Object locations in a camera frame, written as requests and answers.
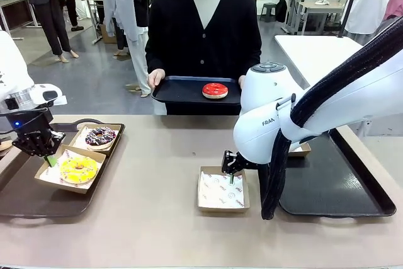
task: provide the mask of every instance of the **hand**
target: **hand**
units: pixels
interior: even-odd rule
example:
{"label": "hand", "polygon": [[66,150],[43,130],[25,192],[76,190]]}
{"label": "hand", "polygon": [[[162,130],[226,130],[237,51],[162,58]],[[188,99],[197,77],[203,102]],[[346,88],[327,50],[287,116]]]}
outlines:
{"label": "hand", "polygon": [[165,71],[163,69],[155,69],[149,74],[149,86],[151,88],[156,88],[159,85],[161,80],[165,78]]}
{"label": "hand", "polygon": [[241,89],[244,88],[245,77],[246,77],[245,75],[242,75],[241,77],[239,77],[238,83],[239,83],[239,86],[241,87]]}

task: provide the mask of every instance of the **v-neck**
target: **v-neck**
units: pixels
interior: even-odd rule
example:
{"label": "v-neck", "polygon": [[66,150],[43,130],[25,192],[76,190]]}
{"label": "v-neck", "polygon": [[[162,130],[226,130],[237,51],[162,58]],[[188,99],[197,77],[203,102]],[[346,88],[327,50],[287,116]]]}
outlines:
{"label": "v-neck", "polygon": [[195,0],[190,0],[190,3],[191,3],[191,5],[190,5],[191,6],[190,7],[191,13],[195,14],[197,16],[197,19],[198,19],[198,21],[196,22],[198,30],[201,31],[202,33],[204,33],[204,32],[207,31],[207,29],[210,27],[210,25],[215,21],[216,15],[219,14],[218,11],[220,11],[222,9],[222,6],[223,6],[222,4],[224,3],[224,0],[219,1],[219,5],[215,8],[215,11],[214,11],[214,14],[212,16],[212,19],[208,22],[206,28],[204,28],[203,22],[201,21],[202,19],[200,18],[200,14],[199,14],[199,12],[197,10]]}

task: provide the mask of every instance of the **concrete floor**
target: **concrete floor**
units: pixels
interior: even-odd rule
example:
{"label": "concrete floor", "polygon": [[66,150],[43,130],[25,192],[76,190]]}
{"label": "concrete floor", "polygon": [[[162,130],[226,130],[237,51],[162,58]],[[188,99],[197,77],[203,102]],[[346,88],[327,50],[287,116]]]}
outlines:
{"label": "concrete floor", "polygon": [[[259,22],[263,40],[262,62],[281,62],[301,87],[306,88],[295,66],[275,42],[275,35],[284,35],[280,25]],[[18,42],[27,63],[40,57],[51,57],[50,48],[42,33],[22,29],[15,35],[26,40]],[[112,57],[116,45],[102,41],[92,45],[92,29],[76,33],[71,38],[71,46],[80,55],[68,64],[56,63],[47,67],[29,64],[28,72],[36,83],[52,83],[61,88],[67,96],[68,105],[56,106],[54,114],[163,114],[164,107],[151,97],[140,98],[129,93],[124,85],[135,83],[136,77],[131,60],[118,61]],[[376,119],[363,142],[387,168],[396,181],[403,186],[403,170],[400,168],[400,153],[403,148],[403,115]]]}

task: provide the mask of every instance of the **yellow donut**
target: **yellow donut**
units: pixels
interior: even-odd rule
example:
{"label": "yellow donut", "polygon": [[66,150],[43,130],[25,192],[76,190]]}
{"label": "yellow donut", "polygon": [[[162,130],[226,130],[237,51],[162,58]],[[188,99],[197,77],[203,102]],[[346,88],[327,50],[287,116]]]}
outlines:
{"label": "yellow donut", "polygon": [[71,184],[84,184],[95,178],[98,168],[96,162],[89,157],[75,157],[63,162],[60,175]]}

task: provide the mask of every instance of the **pink garment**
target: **pink garment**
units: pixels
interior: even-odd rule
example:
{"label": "pink garment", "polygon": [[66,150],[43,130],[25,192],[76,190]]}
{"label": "pink garment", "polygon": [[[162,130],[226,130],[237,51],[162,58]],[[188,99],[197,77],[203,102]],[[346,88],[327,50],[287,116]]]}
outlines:
{"label": "pink garment", "polygon": [[391,15],[403,16],[403,0],[389,0],[383,20],[386,20]]}

